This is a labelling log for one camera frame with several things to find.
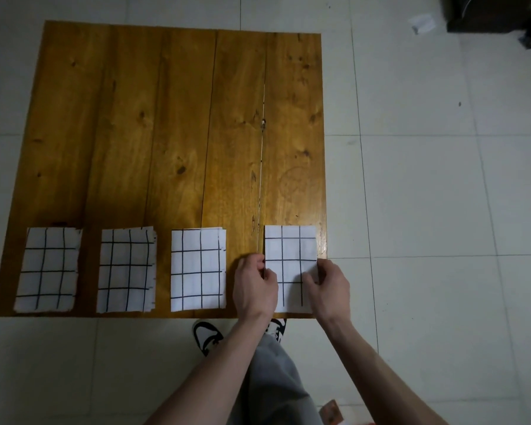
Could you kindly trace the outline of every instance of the gray pants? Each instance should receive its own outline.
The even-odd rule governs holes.
[[[264,334],[227,425],[322,425],[297,368],[273,336]]]

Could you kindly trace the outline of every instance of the tiled floor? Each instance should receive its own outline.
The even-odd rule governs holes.
[[[439,27],[415,36],[427,12]],[[515,35],[448,35],[438,0],[0,0],[0,253],[44,19],[321,32],[328,253],[354,323],[452,424],[531,424],[531,51]],[[140,424],[200,360],[190,327],[0,319],[0,424]],[[316,322],[290,321],[283,345],[319,404],[369,418]]]

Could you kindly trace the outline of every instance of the person's left hand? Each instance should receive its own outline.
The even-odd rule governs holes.
[[[265,266],[262,254],[240,259],[234,274],[232,297],[240,320],[263,318],[269,322],[277,306],[277,275],[266,269],[265,279],[260,270]]]

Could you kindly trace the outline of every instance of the brown wood surface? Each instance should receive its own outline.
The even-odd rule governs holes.
[[[233,270],[263,225],[316,225],[325,256],[325,208],[319,35],[47,22],[0,316],[15,315],[28,227],[84,228],[75,308],[38,315],[235,317]],[[156,308],[97,314],[101,229],[150,225]],[[227,308],[171,313],[170,231],[197,227],[227,230]]]
[[[262,225],[315,225],[318,256],[325,258],[327,224],[322,77],[320,35],[268,35]],[[292,313],[277,315],[303,316]]]
[[[0,266],[0,316],[13,316],[28,227],[83,226],[106,25],[47,22]]]

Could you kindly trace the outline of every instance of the hand-drawn grid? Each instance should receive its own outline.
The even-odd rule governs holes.
[[[311,313],[302,274],[318,280],[316,235],[312,225],[265,227],[265,266],[277,274],[279,284],[276,312]]]
[[[152,310],[156,255],[153,227],[103,229],[97,313]]]
[[[73,308],[80,244],[77,228],[28,228],[16,312],[68,312]]]
[[[223,309],[226,302],[227,231],[171,231],[171,311]]]

